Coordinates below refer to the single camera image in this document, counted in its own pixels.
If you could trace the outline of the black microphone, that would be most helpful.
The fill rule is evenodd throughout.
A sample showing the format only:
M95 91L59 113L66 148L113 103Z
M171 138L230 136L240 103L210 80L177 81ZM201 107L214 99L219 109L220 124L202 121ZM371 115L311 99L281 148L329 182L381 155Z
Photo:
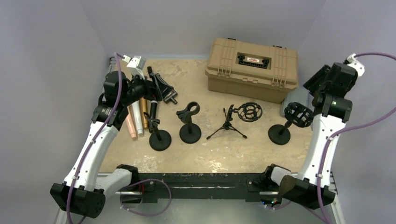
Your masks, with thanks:
M157 108L158 108L158 101L151 100L150 111L149 111L149 120L148 121L151 121L152 119L156 119L157 118Z

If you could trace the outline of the gold microphone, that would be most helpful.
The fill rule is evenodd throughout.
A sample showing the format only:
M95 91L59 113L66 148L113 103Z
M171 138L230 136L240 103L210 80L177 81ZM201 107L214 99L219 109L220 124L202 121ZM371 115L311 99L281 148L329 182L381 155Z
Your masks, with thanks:
M142 125L143 125L144 129L148 129L149 123L145 117L145 114L148 113L147 100L144 98L141 98L139 102L140 102Z

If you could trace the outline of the white microphone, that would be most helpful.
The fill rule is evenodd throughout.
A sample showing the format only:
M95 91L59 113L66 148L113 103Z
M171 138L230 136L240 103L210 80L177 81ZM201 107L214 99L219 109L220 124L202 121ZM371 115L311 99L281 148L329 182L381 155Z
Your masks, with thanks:
M134 103L132 103L132 116L134 119L134 124L135 124L137 134L139 136L143 136L144 129L143 129L143 124L142 124L142 120L141 120L139 101L135 101Z

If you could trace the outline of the black shock-mount round stand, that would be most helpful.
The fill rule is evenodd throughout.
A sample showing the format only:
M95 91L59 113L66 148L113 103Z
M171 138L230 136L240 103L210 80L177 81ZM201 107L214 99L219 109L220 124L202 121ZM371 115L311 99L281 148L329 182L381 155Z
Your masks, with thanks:
M284 125L273 125L268 130L269 139L277 145L285 145L290 141L290 126L309 127L313 122L313 111L301 103L291 102L284 109L284 117L287 120Z

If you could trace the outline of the pink microphone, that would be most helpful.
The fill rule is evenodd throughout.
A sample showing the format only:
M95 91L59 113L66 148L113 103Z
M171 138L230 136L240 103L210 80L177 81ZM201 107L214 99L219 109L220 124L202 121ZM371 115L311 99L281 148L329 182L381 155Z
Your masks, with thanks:
M131 115L130 106L127 106L127 112L128 112L128 115L126 116L125 122L126 122L126 125L128 128L128 131L129 131L129 135L132 140L137 140L138 136L137 136L136 128L134 125L134 119Z

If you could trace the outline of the black clip mic stand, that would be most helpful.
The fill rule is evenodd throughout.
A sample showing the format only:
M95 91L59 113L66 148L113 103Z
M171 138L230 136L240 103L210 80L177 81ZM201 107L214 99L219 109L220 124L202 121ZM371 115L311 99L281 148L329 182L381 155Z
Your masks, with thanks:
M169 132L158 129L159 119L151 118L147 112L144 117L148 121L149 130L152 132L149 138L149 145L153 150L164 151L171 145L172 138Z

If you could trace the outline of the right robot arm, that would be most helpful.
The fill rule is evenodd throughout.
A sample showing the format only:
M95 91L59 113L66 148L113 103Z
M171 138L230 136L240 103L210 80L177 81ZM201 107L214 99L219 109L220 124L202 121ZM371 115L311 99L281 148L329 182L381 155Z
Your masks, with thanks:
M302 169L296 175L275 164L266 168L263 186L269 190L278 186L272 204L287 199L315 210L334 201L335 193L330 190L332 160L339 131L349 121L353 107L352 101L345 96L364 71L359 62L324 65L304 84L313 96L313 110L297 102L289 103L284 111L287 122L269 129L271 141L281 145L290 140L286 131L290 125L312 127L310 147Z

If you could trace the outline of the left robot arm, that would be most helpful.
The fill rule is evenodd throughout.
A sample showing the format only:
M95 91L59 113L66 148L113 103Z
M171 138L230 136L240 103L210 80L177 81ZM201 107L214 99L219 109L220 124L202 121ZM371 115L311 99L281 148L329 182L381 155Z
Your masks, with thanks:
M54 183L50 194L66 213L71 224L72 214L80 215L81 222L86 217L97 218L102 212L107 198L125 188L144 191L144 183L154 179L141 180L138 169L121 164L107 177L97 180L99 169L114 138L118 135L128 115L127 107L141 98L162 100L166 88L163 80L151 73L149 79L134 75L128 79L121 71L106 74L104 91L98 98L93 111L90 131L69 174L62 183Z

